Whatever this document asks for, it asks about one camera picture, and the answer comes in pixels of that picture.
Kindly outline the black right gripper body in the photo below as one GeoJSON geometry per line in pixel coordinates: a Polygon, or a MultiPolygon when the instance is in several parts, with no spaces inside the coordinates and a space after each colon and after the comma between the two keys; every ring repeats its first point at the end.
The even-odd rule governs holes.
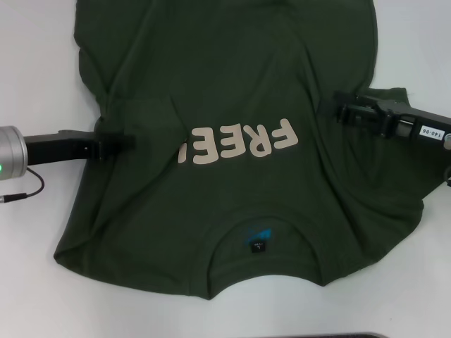
{"type": "Polygon", "coordinates": [[[402,137],[410,141],[433,142],[450,148],[450,119],[412,108],[394,99],[359,96],[358,102],[368,109],[360,114],[361,126],[384,137],[402,137]]]}

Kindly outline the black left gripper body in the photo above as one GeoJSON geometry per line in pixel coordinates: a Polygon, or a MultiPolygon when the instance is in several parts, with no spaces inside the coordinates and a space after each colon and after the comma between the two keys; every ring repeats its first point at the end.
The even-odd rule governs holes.
{"type": "Polygon", "coordinates": [[[93,132],[61,130],[56,134],[24,137],[27,165],[101,159],[101,143],[93,132]]]}

